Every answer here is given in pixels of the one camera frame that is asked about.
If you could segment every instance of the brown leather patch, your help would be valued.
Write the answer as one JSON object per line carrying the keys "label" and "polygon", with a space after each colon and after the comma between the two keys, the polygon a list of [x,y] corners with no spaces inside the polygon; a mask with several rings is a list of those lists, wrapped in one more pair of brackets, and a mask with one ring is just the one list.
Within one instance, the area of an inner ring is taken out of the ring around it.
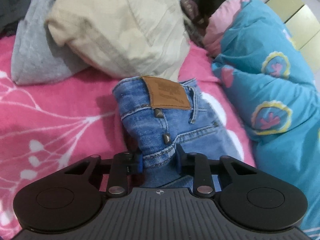
{"label": "brown leather patch", "polygon": [[168,79],[143,76],[150,96],[151,107],[190,110],[186,91],[179,83]]}

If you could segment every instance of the cabinet drawer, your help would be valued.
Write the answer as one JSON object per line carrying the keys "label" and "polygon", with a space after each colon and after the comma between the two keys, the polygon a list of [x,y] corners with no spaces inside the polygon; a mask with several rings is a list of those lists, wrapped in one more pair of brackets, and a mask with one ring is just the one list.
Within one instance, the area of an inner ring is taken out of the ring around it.
{"label": "cabinet drawer", "polygon": [[286,22],[304,4],[301,0],[269,0],[267,5],[279,15],[283,22]]}
{"label": "cabinet drawer", "polygon": [[320,23],[307,5],[304,5],[285,25],[291,32],[297,49],[301,49],[320,31]]}
{"label": "cabinet drawer", "polygon": [[313,73],[320,70],[320,32],[300,50]]}

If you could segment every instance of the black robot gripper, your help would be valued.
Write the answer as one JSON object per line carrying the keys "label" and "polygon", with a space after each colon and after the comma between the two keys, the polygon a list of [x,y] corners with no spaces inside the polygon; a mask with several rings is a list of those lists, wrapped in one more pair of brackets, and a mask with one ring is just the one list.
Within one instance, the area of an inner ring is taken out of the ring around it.
{"label": "black robot gripper", "polygon": [[22,231],[13,239],[309,239],[298,229],[308,203],[291,184],[229,156],[186,154],[180,145],[176,164],[181,176],[193,176],[192,190],[131,187],[128,175],[143,174],[141,153],[89,156],[17,193]]}

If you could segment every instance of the gray ribbed panel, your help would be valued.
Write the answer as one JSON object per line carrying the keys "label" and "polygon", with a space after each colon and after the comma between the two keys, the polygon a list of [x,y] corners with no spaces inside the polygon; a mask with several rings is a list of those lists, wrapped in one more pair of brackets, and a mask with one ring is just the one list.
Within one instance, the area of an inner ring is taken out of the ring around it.
{"label": "gray ribbed panel", "polygon": [[22,231],[14,240],[307,240],[298,229],[255,233],[232,224],[213,201],[188,189],[134,188],[129,196],[107,201],[90,223],[72,232],[39,235]]}

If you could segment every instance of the blue comforter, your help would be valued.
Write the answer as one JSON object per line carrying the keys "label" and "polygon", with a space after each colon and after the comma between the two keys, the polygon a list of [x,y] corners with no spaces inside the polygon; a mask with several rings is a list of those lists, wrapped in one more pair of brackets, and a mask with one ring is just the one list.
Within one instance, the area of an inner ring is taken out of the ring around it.
{"label": "blue comforter", "polygon": [[320,99],[308,64],[259,0],[242,3],[221,51],[212,68],[256,142],[258,168],[304,192],[301,229],[320,239]]}

